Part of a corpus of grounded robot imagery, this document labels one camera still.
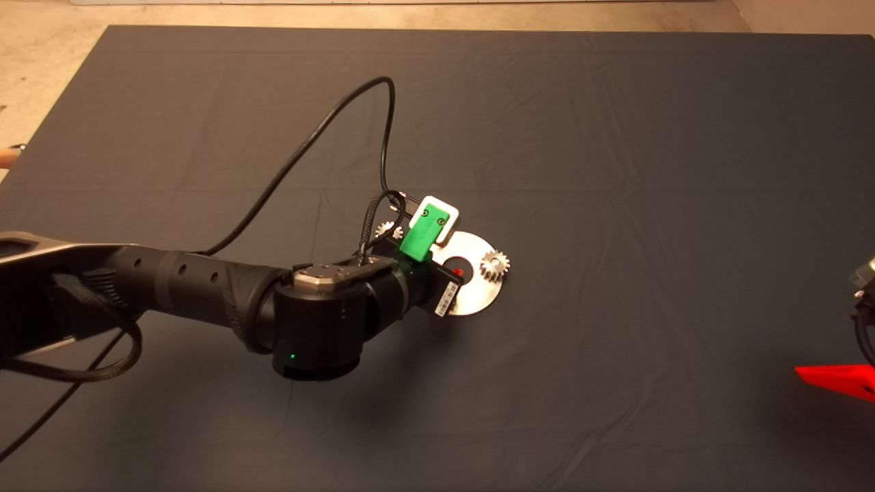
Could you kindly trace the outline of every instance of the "red plastic object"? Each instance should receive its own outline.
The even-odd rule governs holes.
[[[869,364],[796,368],[802,381],[875,404],[875,368]]]

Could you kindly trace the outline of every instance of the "sticker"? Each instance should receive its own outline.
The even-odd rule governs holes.
[[[450,282],[446,285],[446,289],[444,289],[444,295],[441,296],[440,302],[437,303],[437,307],[435,308],[435,314],[444,317],[446,314],[446,310],[450,309],[450,303],[452,302],[452,298],[456,295],[456,291],[459,289],[459,284],[454,284]]]

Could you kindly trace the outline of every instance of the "silver gear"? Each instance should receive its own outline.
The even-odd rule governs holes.
[[[392,221],[385,221],[384,223],[377,226],[376,229],[374,229],[374,237],[380,237],[381,234],[391,229],[394,225],[395,223]],[[395,239],[401,239],[403,236],[404,231],[401,228],[395,228],[395,230],[392,231],[392,237],[394,237]]]
[[[498,282],[510,270],[510,260],[501,251],[489,251],[480,260],[480,275],[490,282]]]

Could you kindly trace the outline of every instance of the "beige floor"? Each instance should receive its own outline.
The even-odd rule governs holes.
[[[875,0],[73,6],[0,0],[0,144],[26,142],[107,25],[524,31],[875,32]],[[0,181],[4,174],[0,171]]]

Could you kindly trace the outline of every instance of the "metal disc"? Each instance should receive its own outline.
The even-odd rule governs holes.
[[[456,304],[447,313],[451,316],[466,316],[478,313],[487,308],[501,291],[501,282],[490,282],[480,274],[480,259],[494,250],[492,245],[478,235],[457,230],[450,236],[450,241],[444,246],[431,246],[431,259],[444,264],[448,259],[461,257],[473,268],[471,280],[462,285],[456,294]]]

